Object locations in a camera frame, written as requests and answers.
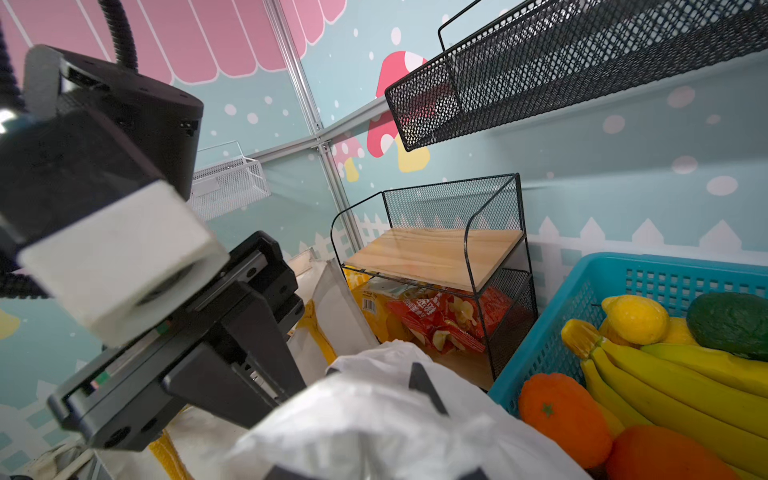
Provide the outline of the white canvas tote bag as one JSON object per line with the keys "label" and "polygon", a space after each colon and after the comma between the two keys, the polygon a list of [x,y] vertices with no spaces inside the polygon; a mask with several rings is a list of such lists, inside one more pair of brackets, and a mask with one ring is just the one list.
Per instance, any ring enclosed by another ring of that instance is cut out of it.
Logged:
{"label": "white canvas tote bag", "polygon": [[[318,249],[310,248],[288,265],[296,273],[298,295],[308,307],[310,319],[337,356],[357,354],[379,344],[335,259],[322,259]],[[98,450],[96,457],[113,479],[262,479],[270,463],[259,458],[225,458],[245,433],[244,428],[197,407],[186,407],[145,450]]]}

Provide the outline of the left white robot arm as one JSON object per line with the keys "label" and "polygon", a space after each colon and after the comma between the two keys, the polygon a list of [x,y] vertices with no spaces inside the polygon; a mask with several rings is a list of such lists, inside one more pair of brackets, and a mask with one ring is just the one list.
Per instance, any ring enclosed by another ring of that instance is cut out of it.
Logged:
{"label": "left white robot arm", "polygon": [[140,451],[186,406],[252,428],[305,383],[304,310],[281,248],[225,248],[190,208],[203,104],[142,75],[118,1],[114,61],[1,58],[1,294],[55,300],[103,346],[48,397],[97,449]]}

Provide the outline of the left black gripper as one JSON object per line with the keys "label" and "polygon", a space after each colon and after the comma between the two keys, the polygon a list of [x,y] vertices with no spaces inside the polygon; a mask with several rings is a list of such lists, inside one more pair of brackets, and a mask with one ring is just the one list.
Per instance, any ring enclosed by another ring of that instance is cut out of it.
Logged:
{"label": "left black gripper", "polygon": [[61,429],[102,450],[141,451],[186,406],[249,429],[306,383],[288,348],[304,313],[279,243],[257,231],[160,324],[106,348],[55,388]]}

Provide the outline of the white plastic grocery bag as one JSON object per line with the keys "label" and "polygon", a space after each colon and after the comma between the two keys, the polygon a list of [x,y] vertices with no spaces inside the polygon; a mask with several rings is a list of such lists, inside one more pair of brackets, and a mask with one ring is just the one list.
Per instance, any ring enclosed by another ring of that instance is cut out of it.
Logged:
{"label": "white plastic grocery bag", "polygon": [[[421,363],[448,416],[408,387]],[[240,437],[227,460],[307,479],[585,479],[554,441],[411,343],[338,358]]]}

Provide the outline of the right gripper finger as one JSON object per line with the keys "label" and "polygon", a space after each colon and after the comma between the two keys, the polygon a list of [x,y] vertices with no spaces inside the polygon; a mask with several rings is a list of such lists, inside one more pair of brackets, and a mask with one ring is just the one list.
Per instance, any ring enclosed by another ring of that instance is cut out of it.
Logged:
{"label": "right gripper finger", "polygon": [[439,414],[448,416],[448,411],[443,404],[442,399],[421,363],[414,362],[411,365],[408,387],[412,391],[417,391],[426,395]]}

